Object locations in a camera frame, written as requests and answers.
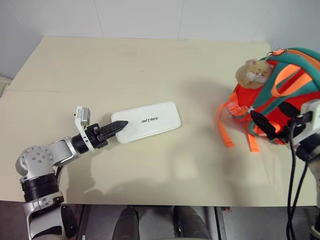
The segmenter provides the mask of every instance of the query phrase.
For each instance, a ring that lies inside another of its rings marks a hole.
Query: unitree logo
[[[152,117],[152,118],[146,118],[146,119],[144,119],[144,120],[141,120],[141,123],[143,124],[143,123],[149,123],[149,122],[151,122],[151,121],[155,121],[155,120],[158,120],[159,119],[159,117]]]

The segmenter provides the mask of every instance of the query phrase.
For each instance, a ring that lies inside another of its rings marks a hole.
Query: orange strap
[[[301,68],[297,65],[290,64],[283,68],[283,70],[278,74],[276,77],[271,93],[274,97],[284,97],[288,96],[290,94],[293,94],[295,91],[299,90],[301,87],[306,85],[307,83],[312,81],[312,78],[309,76],[309,74],[304,73],[302,74],[296,81],[294,81],[293,84],[291,84],[283,93],[279,93],[277,90],[277,85],[281,82],[285,81],[288,77],[293,75],[294,73],[297,73]]]
[[[229,96],[229,101],[238,104],[238,95],[235,91]]]
[[[221,122],[221,113],[222,113],[222,109],[224,108],[224,105],[225,104],[221,104],[218,109],[218,126],[219,126],[219,131],[222,136],[224,145],[228,148],[231,148],[231,147],[234,147],[235,144],[231,141],[230,137],[228,136],[227,131],[225,130],[225,127],[223,126],[223,124]]]
[[[248,107],[247,106],[239,106],[237,103],[235,102],[228,102],[227,104],[225,104],[224,106],[226,106],[229,110],[229,112],[236,117],[241,117],[244,116],[246,114],[248,114]]]
[[[310,64],[312,64],[316,69],[318,69],[320,71],[320,61],[313,58],[312,56],[309,56],[309,55],[305,54],[304,52],[294,50],[294,49],[289,49],[288,53],[300,55],[301,57],[303,57],[305,60],[307,60]]]
[[[247,137],[248,137],[248,143],[249,143],[250,151],[253,152],[253,153],[259,153],[260,152],[260,148],[259,148],[259,145],[258,145],[258,142],[257,142],[255,136],[253,136],[250,133],[248,133]]]

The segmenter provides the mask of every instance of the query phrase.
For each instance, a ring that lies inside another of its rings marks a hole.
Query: teal backpack strap
[[[254,109],[264,105],[270,98],[272,98],[271,89],[276,81],[276,77],[282,71],[282,69],[284,69],[288,65],[289,63],[286,63],[286,62],[278,62],[272,74],[264,84],[262,90],[260,91],[259,95],[255,99],[254,103],[252,104],[252,107]]]
[[[297,54],[285,52],[278,56],[270,56],[268,57],[268,60],[278,61],[287,64],[294,64],[301,67],[312,77],[314,83],[317,85],[317,88],[320,89],[320,72],[304,57]]]
[[[310,57],[313,57],[314,59],[316,59],[320,62],[320,53],[319,52],[316,52],[316,51],[313,51],[311,49],[304,48],[304,47],[290,47],[288,49],[300,51],[304,54],[309,55]]]

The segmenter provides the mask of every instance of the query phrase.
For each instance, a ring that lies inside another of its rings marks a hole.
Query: floor
[[[27,239],[22,202],[0,201],[0,239]],[[111,240],[123,205],[91,205],[85,229],[86,240]],[[72,205],[77,218],[81,205]],[[171,206],[137,206],[140,217],[140,239],[153,240],[174,237]],[[217,240],[213,207],[194,206],[193,209],[207,224],[212,239]],[[294,216],[297,240],[306,240],[315,219],[316,207],[301,206]],[[287,215],[285,207],[232,207],[224,211],[223,219],[227,240],[285,240]]]

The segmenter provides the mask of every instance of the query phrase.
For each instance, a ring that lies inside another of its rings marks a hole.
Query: robotic arm
[[[20,183],[24,191],[26,226],[29,240],[68,239],[77,231],[77,223],[71,208],[62,205],[64,197],[59,191],[58,175],[62,166],[108,145],[107,139],[121,131],[127,121],[115,121],[99,127],[90,125],[90,110],[78,106],[75,124],[80,134],[66,136],[46,146],[32,146],[23,151],[15,168],[22,176]],[[57,175],[53,167],[58,167]]]
[[[283,143],[291,142],[290,148],[294,151],[294,155],[306,162],[306,167],[310,169],[311,173],[315,177],[317,193],[316,205],[318,209],[320,209],[320,99],[314,99],[304,103],[301,106],[301,112],[287,102],[283,102],[279,105],[279,108],[285,115],[291,118],[280,132],[276,132],[275,127],[272,126],[268,119],[261,113],[251,111],[250,114],[252,120],[262,131],[266,133],[269,140],[274,141],[275,139],[279,139]],[[292,219],[293,217],[295,203],[293,204],[293,211],[291,212],[289,219]],[[315,225],[311,227],[310,239],[320,240],[319,214],[316,216]]]

